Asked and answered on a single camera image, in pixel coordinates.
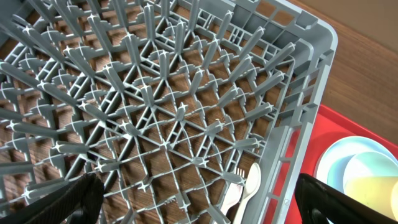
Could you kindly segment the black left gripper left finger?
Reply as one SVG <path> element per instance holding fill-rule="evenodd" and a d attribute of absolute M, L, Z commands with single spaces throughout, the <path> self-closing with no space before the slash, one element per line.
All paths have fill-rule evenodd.
<path fill-rule="evenodd" d="M 72 223 L 95 224 L 103 199 L 101 179 L 95 174 L 85 174 L 22 210 L 1 218 L 1 224 L 59 224 L 68 217 Z"/>

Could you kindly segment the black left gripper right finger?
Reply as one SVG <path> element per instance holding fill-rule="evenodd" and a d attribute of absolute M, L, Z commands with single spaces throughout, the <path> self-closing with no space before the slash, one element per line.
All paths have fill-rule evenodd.
<path fill-rule="evenodd" d="M 294 196 L 303 224 L 397 224 L 309 174 L 298 175 Z"/>

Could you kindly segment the white plastic spoon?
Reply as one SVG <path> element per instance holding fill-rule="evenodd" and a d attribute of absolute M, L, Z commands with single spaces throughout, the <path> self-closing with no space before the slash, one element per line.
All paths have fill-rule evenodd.
<path fill-rule="evenodd" d="M 249 170 L 249 174 L 243 189 L 242 200 L 236 212 L 233 224 L 241 224 L 247 204 L 249 200 L 257 193 L 260 185 L 261 168 L 257 162 L 254 162 Z"/>

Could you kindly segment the white plastic fork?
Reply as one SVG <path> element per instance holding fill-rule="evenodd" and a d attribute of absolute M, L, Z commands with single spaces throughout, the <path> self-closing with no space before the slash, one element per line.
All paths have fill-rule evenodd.
<path fill-rule="evenodd" d="M 243 188 L 242 185 L 230 183 L 220 208 L 223 215 L 226 215 L 228 210 L 239 202 L 243 193 Z"/>

